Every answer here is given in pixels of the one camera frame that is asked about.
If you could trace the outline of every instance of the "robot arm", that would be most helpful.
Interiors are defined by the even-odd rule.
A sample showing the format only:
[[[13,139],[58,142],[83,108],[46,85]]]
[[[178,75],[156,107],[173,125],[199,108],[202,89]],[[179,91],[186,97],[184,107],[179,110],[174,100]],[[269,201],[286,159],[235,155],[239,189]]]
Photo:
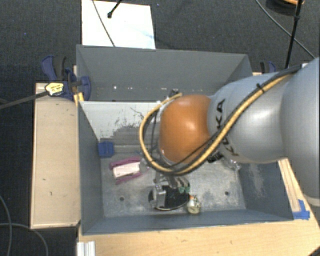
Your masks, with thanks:
[[[163,104],[158,151],[165,162],[152,158],[144,144],[145,124],[161,105],[139,131],[145,159],[156,171],[185,175],[217,152],[239,163],[288,158],[309,203],[320,206],[319,58],[302,69],[232,82],[209,97],[177,94]]]

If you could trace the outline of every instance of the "black wire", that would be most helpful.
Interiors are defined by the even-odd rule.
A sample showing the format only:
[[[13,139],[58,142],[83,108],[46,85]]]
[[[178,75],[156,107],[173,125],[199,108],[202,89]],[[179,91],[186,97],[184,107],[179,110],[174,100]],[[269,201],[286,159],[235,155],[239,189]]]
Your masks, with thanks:
[[[152,148],[154,147],[154,134],[155,134],[155,128],[156,128],[156,124],[157,124],[157,115],[158,115],[158,111],[155,112],[153,126],[152,126],[152,132],[151,132],[151,156],[152,156],[152,151],[153,151]]]
[[[3,98],[0,98],[0,103],[1,104],[6,104],[6,103],[8,103],[9,101],[7,101],[7,100],[5,100],[5,99],[3,99]]]
[[[0,228],[1,227],[6,227],[6,226],[9,226],[10,223],[0,223]],[[31,231],[33,233],[35,233],[42,241],[44,247],[45,247],[45,255],[46,256],[49,256],[49,249],[48,249],[48,244],[46,242],[46,240],[44,239],[44,237],[36,230],[34,229],[31,229],[30,227],[26,226],[26,225],[23,225],[23,224],[18,224],[18,223],[11,223],[12,227],[16,227],[16,228],[22,228],[22,229],[26,229],[28,231]]]
[[[235,109],[228,115],[228,117],[226,118],[226,120],[223,122],[222,126],[220,127],[219,130],[217,130],[205,143],[203,143],[201,146],[197,147],[193,152],[191,152],[190,154],[188,154],[183,160],[179,161],[178,163],[172,164],[172,165],[166,165],[166,168],[172,168],[175,167],[178,164],[181,164],[183,161],[185,161],[186,159],[188,159],[190,156],[192,156],[195,152],[197,152],[199,149],[201,149],[203,146],[205,146],[207,144],[207,146],[201,151],[201,153],[198,154],[197,157],[195,157],[190,163],[184,165],[183,167],[180,168],[176,168],[176,169],[172,169],[171,172],[166,172],[166,171],[162,171],[158,168],[156,168],[155,166],[151,165],[153,169],[155,169],[157,172],[162,173],[164,175],[173,175],[173,176],[182,176],[182,175],[186,175],[189,174],[193,171],[195,171],[196,169],[198,169],[201,165],[203,165],[206,162],[206,159],[204,159],[199,165],[195,166],[194,168],[192,168],[191,170],[181,173],[179,174],[179,172],[183,171],[184,169],[190,167],[192,164],[194,164],[202,155],[203,153],[210,147],[210,145],[215,141],[216,137],[218,136],[218,134],[220,134],[220,132],[223,130],[223,128],[226,126],[226,124],[229,122],[229,120],[232,118],[232,116],[234,115],[234,113],[242,106],[242,104],[247,101],[251,96],[253,96],[256,92],[258,92],[259,90],[263,90],[263,88],[270,84],[271,82],[273,82],[274,80],[281,78],[285,75],[291,74],[291,73],[295,73],[297,72],[299,69],[301,68],[301,65],[295,65],[292,67],[289,67],[287,69],[284,69],[280,72],[278,72],[277,74],[275,74],[274,76],[272,76],[271,78],[269,78],[268,80],[266,80],[265,82],[263,82],[262,84],[260,84],[259,86],[257,86],[257,88],[255,90],[253,90],[250,94],[248,94],[236,107]]]
[[[41,97],[44,97],[44,96],[47,96],[47,95],[48,95],[48,92],[47,91],[43,91],[43,92],[40,92],[40,93],[32,95],[32,96],[28,96],[28,97],[25,97],[25,98],[17,99],[17,100],[11,101],[9,103],[5,103],[3,105],[0,105],[0,110],[6,109],[6,108],[9,108],[9,107],[12,107],[14,105],[21,104],[21,103],[25,103],[25,102],[28,102],[28,101],[32,101],[32,100],[35,100],[35,99],[38,99],[38,98],[41,98]]]
[[[11,251],[11,245],[12,245],[12,221],[11,221],[11,217],[10,217],[10,212],[9,212],[9,209],[6,205],[6,202],[5,200],[2,198],[2,196],[0,195],[0,201],[3,205],[3,208],[5,210],[5,213],[6,213],[6,217],[8,219],[8,226],[9,226],[9,242],[8,242],[8,250],[6,252],[6,256],[10,256],[10,251]]]
[[[101,19],[101,16],[100,16],[100,14],[99,14],[99,12],[98,12],[98,9],[97,9],[97,7],[96,7],[95,1],[94,1],[94,0],[91,0],[91,1],[92,1],[92,3],[93,3],[95,12],[96,12],[96,14],[97,14],[98,17],[99,17],[99,20],[100,20],[100,22],[101,22],[101,24],[102,24],[102,26],[103,26],[103,28],[104,28],[104,31],[105,31],[106,35],[108,36],[108,38],[109,38],[112,46],[113,46],[113,47],[116,47],[114,41],[112,41],[111,36],[109,35],[109,32],[108,32],[108,30],[107,30],[104,22],[103,22],[102,19]]]
[[[279,22],[277,22],[275,20],[275,18],[273,18],[268,12],[267,10],[262,6],[262,4],[258,1],[255,0],[256,3],[259,5],[259,7],[262,9],[262,11],[280,28],[282,29],[289,37],[291,37],[292,35],[283,27],[280,25]],[[312,58],[316,58],[301,42],[299,42],[297,39],[294,38],[294,41],[302,48],[304,49]]]

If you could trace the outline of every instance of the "blue tape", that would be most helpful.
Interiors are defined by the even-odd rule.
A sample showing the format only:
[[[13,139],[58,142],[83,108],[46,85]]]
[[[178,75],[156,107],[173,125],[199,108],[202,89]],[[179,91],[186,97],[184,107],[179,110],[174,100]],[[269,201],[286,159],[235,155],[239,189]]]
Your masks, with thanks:
[[[305,203],[303,200],[298,199],[300,205],[300,211],[293,212],[293,218],[295,220],[309,220],[310,219],[310,211],[306,210]]]
[[[115,154],[114,144],[110,141],[98,143],[98,152],[100,158],[110,158]]]

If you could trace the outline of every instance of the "gray bin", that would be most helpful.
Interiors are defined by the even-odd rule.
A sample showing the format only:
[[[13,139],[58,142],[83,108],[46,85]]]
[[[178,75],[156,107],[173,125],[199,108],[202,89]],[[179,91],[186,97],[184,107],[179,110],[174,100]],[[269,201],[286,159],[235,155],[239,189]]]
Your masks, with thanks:
[[[190,193],[202,204],[198,215],[184,208],[152,209],[148,194],[153,170],[116,185],[108,167],[141,154],[138,128],[156,100],[173,88],[212,95],[251,75],[246,55],[79,45],[77,74],[89,75],[92,83],[90,101],[80,102],[78,108],[83,235],[293,220],[277,163],[243,164],[239,171],[221,160],[204,164],[187,176]],[[114,143],[113,157],[99,158],[98,142],[103,140]]]

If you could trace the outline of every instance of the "small object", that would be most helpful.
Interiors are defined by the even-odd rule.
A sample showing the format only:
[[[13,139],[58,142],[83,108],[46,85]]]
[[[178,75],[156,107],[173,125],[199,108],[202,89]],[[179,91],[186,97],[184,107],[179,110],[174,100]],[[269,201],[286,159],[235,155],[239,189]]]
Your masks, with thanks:
[[[139,162],[132,162],[114,167],[112,169],[113,176],[118,179],[123,176],[137,174],[140,171],[139,164]]]
[[[133,175],[130,175],[130,176],[124,176],[122,178],[117,178],[116,181],[115,181],[115,184],[119,185],[119,184],[121,184],[123,182],[131,181],[131,180],[133,180],[135,178],[140,177],[142,174],[143,174],[142,172],[137,172],[137,173],[135,173]]]
[[[141,161],[140,156],[128,157],[128,158],[120,160],[120,161],[111,162],[109,164],[109,169],[112,171],[113,168],[115,168],[117,166],[122,166],[122,165],[130,164],[130,163],[139,163],[140,161]]]
[[[292,213],[293,218],[295,220],[301,219],[301,220],[309,220],[310,219],[310,211],[306,210],[305,203],[303,200],[298,199],[298,203],[300,206],[300,211],[295,211]]]
[[[98,143],[98,152],[100,158],[110,158],[115,154],[114,144],[110,141]]]
[[[200,213],[201,203],[199,202],[197,196],[190,195],[189,202],[186,204],[186,208],[191,214]]]
[[[44,89],[50,96],[60,96],[64,93],[64,84],[62,82],[51,82]]]

